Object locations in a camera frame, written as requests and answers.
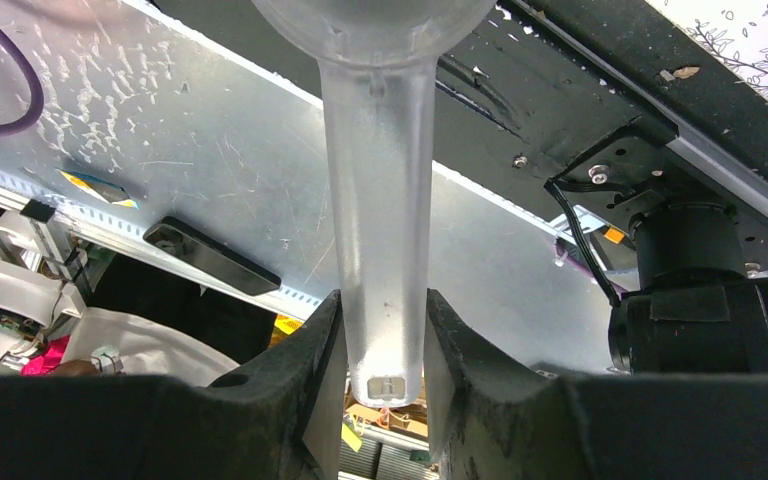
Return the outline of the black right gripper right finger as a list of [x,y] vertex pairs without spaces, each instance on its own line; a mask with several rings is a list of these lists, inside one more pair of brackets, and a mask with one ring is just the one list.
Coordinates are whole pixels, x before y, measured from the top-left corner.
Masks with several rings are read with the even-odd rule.
[[436,290],[424,375],[444,479],[768,479],[768,375],[547,378]]

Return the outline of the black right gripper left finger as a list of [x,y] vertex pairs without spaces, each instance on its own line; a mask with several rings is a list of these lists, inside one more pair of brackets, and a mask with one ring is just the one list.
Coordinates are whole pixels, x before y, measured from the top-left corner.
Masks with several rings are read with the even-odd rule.
[[324,479],[339,462],[341,296],[193,387],[168,376],[0,376],[0,479]]

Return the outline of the translucent plastic scoop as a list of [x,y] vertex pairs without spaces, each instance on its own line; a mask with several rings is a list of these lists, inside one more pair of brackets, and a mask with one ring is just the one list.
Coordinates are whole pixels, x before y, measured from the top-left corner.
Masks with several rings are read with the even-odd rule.
[[356,399],[415,401],[423,370],[436,68],[489,1],[260,1],[321,82]]

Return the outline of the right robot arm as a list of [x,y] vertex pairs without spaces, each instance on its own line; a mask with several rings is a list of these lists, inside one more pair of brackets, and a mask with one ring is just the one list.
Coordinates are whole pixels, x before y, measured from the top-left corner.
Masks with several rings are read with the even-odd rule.
[[610,316],[614,375],[553,379],[428,294],[431,455],[444,479],[768,479],[768,279],[720,208],[635,222],[641,287]]

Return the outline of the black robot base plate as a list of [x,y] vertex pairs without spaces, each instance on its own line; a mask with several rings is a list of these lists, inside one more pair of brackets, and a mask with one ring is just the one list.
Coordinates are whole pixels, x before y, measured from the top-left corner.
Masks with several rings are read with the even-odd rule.
[[[315,61],[290,45],[257,11],[251,1],[154,1],[160,10],[181,20],[187,27],[227,47],[235,54],[261,67],[270,67],[315,96],[321,95]],[[613,74],[585,59],[555,33],[541,26],[533,34],[515,33],[534,20],[526,13],[524,1],[502,1],[499,7],[512,7],[513,20],[503,20],[496,10],[437,65],[437,93],[434,156],[442,165],[500,194],[527,211],[549,218],[560,214],[557,204],[542,189],[543,182],[556,174],[565,181],[584,183],[586,168],[597,164],[610,167],[609,182],[642,191],[632,200],[615,207],[619,193],[571,193],[594,213],[625,227],[637,210],[648,206],[644,200],[684,199],[699,195],[713,198],[712,192],[734,204],[737,231],[745,258],[768,269],[768,219],[741,195],[726,193],[726,187],[706,176],[690,153],[679,153],[679,140],[689,133],[657,113],[651,102],[634,93]],[[749,133],[749,126],[738,126],[739,114],[760,107],[743,87],[726,87],[731,74],[703,60],[702,85],[685,82],[670,87],[675,93],[655,94],[689,114],[690,123],[713,135],[713,125],[731,122],[737,133]],[[249,127],[243,133],[228,134],[228,140],[263,140],[264,147],[245,154],[260,180],[266,173],[289,168],[308,193],[313,192],[313,173],[327,177],[326,160],[293,140],[302,127],[281,127],[277,134],[255,134]]]

